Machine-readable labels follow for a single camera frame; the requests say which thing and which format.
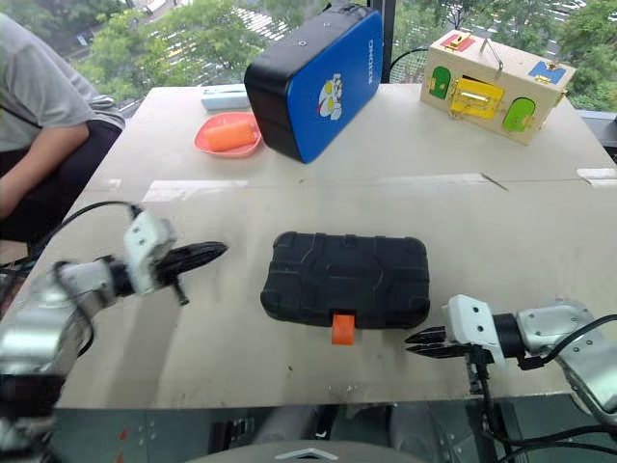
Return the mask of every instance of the table surface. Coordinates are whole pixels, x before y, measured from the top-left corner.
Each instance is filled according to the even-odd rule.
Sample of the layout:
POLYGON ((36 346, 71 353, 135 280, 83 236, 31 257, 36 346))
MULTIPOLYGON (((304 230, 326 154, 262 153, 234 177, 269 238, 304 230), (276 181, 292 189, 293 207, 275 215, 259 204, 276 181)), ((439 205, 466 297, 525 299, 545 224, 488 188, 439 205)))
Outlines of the table surface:
MULTIPOLYGON (((414 236, 427 247, 433 310, 465 293, 496 313, 555 297, 614 311, 617 189, 577 169, 614 168, 564 99, 525 147, 420 103, 419 87, 381 86, 313 163, 263 147, 244 160, 193 147, 207 115, 200 89, 154 89, 75 208, 144 202, 169 218, 178 245, 220 240, 229 250, 169 289, 130 297, 95 320, 94 347, 75 366, 65 407, 199 408, 402 401, 468 396, 463 359, 404 351, 403 330, 359 331, 332 346, 330 330, 269 318, 259 303, 272 242, 282 232, 414 236)), ((35 275, 56 259, 122 254, 127 226, 106 208, 66 228, 35 275)), ((608 334, 617 333, 607 327, 608 334)), ((491 368, 496 395, 569 391, 550 365, 491 368)))

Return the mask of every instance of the orange plate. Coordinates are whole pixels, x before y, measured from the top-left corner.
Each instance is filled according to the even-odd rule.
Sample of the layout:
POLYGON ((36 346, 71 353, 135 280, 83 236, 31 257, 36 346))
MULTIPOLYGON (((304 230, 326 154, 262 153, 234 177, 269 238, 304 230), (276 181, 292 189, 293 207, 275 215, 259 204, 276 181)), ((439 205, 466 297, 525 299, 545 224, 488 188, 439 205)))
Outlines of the orange plate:
POLYGON ((201 126, 200 130, 197 132, 195 136, 195 146, 202 150, 203 152, 207 152, 208 154, 212 154, 214 156, 220 157, 247 157, 255 152, 257 146, 261 142, 261 132, 259 131, 259 127, 257 126, 257 120, 255 116, 251 113, 220 113, 216 116, 212 116, 208 119, 204 125, 201 126), (255 142, 251 145, 245 145, 243 147, 232 148, 230 150, 223 151, 215 151, 210 147, 206 137, 203 135, 203 132, 208 128, 218 127, 219 125, 225 125, 228 123, 240 123, 246 121, 251 125, 251 128, 255 134, 255 142))
POLYGON ((336 314, 332 321, 332 344, 354 345, 354 315, 336 314))

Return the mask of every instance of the cartoon sticker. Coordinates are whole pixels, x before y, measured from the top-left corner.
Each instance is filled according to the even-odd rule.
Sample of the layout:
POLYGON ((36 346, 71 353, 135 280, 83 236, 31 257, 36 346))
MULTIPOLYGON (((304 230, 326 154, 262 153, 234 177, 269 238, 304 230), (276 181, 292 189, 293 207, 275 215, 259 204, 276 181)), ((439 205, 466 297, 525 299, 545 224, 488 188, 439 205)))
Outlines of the cartoon sticker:
POLYGON ((343 107, 340 100, 343 96, 343 81, 340 74, 335 74, 331 80, 326 81, 319 94, 317 112, 323 118, 330 116, 331 121, 340 118, 343 107))

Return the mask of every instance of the orange object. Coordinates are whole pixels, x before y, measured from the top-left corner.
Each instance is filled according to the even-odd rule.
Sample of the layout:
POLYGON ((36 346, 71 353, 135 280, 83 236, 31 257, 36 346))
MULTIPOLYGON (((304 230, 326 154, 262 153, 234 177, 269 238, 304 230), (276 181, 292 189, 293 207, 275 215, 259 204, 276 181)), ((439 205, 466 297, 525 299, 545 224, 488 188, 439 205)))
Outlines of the orange object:
POLYGON ((250 156, 261 141, 251 113, 219 113, 208 119, 195 137, 200 150, 220 157, 250 156))
POLYGON ((210 147, 215 151, 251 145, 257 138, 253 133, 251 125, 246 121, 206 128, 203 131, 203 135, 210 144, 210 147))
POLYGON ((356 317, 335 313, 332 321, 332 344, 354 345, 356 317))

